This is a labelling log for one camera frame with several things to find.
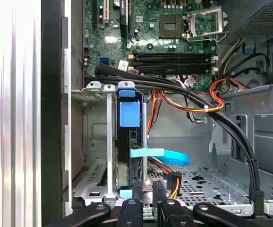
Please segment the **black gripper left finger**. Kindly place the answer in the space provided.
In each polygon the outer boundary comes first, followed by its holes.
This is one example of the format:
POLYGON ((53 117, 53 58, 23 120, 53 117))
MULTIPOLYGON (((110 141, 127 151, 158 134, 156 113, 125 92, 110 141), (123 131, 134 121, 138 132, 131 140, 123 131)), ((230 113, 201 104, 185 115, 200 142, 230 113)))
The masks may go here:
POLYGON ((133 183, 132 198, 118 199, 115 206, 93 202, 61 218, 50 227, 142 227, 143 183, 133 183))

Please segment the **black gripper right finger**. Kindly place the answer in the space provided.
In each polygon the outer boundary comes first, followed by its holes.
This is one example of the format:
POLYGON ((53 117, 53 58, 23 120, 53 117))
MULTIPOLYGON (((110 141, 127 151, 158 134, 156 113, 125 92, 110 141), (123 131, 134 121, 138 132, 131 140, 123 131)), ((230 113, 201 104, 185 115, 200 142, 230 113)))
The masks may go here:
POLYGON ((245 218, 214 206, 199 203, 189 209, 167 197, 160 181, 154 181, 153 213, 159 227, 262 227, 263 219, 245 218))

